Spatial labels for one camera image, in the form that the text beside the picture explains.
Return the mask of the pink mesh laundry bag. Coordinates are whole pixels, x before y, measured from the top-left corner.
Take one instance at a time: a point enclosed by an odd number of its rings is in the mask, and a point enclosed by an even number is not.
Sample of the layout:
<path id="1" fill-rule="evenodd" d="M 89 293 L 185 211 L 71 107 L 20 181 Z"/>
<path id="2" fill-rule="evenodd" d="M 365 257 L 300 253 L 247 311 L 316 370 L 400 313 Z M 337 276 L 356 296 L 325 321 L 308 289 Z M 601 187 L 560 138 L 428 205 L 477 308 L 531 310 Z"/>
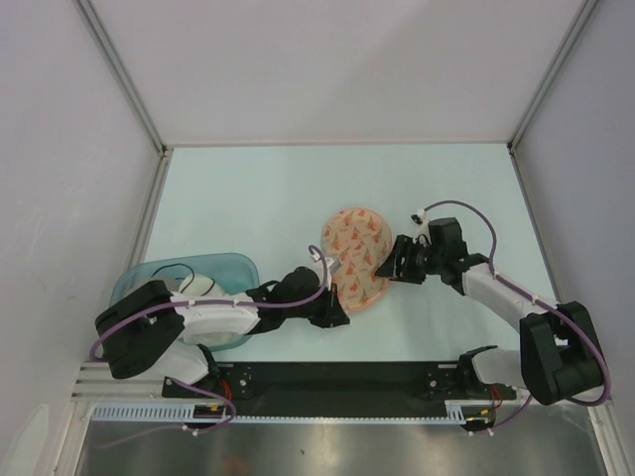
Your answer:
<path id="1" fill-rule="evenodd" d="M 347 312 L 364 310 L 388 292 L 389 280 L 376 277 L 375 272 L 388 258 L 393 236 L 377 212 L 358 207 L 340 210 L 324 226 L 321 246 L 340 264 L 331 275 Z"/>

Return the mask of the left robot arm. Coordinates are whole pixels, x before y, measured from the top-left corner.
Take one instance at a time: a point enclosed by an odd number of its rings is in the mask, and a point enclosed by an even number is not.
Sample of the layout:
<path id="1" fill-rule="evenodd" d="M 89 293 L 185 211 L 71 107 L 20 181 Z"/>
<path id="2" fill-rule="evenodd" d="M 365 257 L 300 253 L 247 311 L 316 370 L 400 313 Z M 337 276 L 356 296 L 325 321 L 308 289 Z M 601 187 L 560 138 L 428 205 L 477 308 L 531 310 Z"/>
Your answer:
<path id="1" fill-rule="evenodd" d="M 192 295 L 152 280 L 96 318 L 98 339 L 89 356 L 107 363 L 117 380 L 160 377 L 205 397 L 222 379 L 212 348 L 272 332 L 294 318 L 325 329 L 349 324 L 322 266 L 298 267 L 236 295 Z"/>

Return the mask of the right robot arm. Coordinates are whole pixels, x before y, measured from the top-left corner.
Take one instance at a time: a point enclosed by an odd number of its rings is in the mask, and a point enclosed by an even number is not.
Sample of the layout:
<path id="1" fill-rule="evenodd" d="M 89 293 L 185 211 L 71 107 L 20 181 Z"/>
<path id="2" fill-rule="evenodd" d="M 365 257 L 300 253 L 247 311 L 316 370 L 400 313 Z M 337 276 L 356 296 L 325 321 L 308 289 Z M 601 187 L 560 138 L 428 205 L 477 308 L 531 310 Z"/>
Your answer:
<path id="1" fill-rule="evenodd" d="M 588 310 L 579 302 L 557 303 L 531 294 L 499 273 L 492 259 L 471 254 L 454 218 L 423 225 L 416 238 L 397 237 L 388 258 L 375 275 L 420 285 L 428 276 L 463 297 L 471 298 L 508 323 L 519 336 L 517 350 L 496 345 L 463 353 L 457 373 L 459 389 L 480 398 L 493 384 L 526 390 L 544 406 L 560 401 L 579 404 L 580 395 L 609 391 L 609 376 Z"/>

